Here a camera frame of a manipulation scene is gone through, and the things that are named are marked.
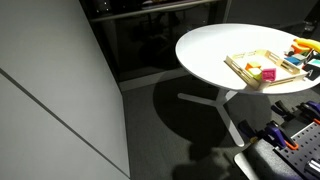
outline yellow block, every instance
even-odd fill
[[[261,80],[262,71],[260,68],[250,68],[248,72],[255,78],[256,80]]]

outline dark floor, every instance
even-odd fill
[[[214,108],[178,99],[180,92],[214,98],[217,89],[185,76],[123,92],[131,179],[246,179],[233,157],[248,143],[236,147]],[[287,107],[319,102],[319,92],[315,87],[281,96],[237,94],[226,107],[236,124],[246,119],[261,130],[272,119],[283,122],[270,111],[275,101]]]

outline gray wall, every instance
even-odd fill
[[[80,3],[2,1],[0,18],[0,68],[129,176],[122,96]]]
[[[0,74],[1,180],[128,180]]]

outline toy block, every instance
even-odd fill
[[[248,71],[251,68],[261,68],[261,65],[255,61],[248,62],[245,69]]]
[[[301,54],[294,54],[294,55],[292,55],[292,57],[295,57],[295,58],[299,59],[300,61],[305,61],[305,60],[307,60],[307,57],[306,57],[306,56],[303,56],[303,55],[301,55]]]
[[[262,70],[263,81],[274,81],[276,79],[276,68],[268,68]]]
[[[260,68],[250,68],[248,72],[255,78],[256,80],[261,80],[262,71]]]
[[[311,48],[309,48],[307,46],[300,45],[296,42],[293,42],[291,47],[294,49],[294,54],[306,54],[311,50]]]
[[[308,72],[306,77],[313,81],[320,76],[320,60],[312,59],[302,69]]]
[[[295,58],[295,57],[293,57],[293,56],[291,56],[291,57],[287,57],[287,58],[284,58],[285,60],[287,60],[287,61],[289,61],[289,62],[291,62],[292,64],[294,64],[294,65],[299,65],[299,64],[301,64],[301,62],[302,61],[300,61],[299,59],[297,59],[297,58]]]

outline orange toy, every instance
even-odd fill
[[[309,47],[300,45],[296,42],[293,42],[291,47],[294,49],[294,54],[305,55],[305,54],[308,54],[308,52],[311,50]]]
[[[251,68],[261,68],[261,65],[257,62],[254,62],[254,61],[248,62],[245,69],[247,71],[249,71],[249,69],[251,69]]]

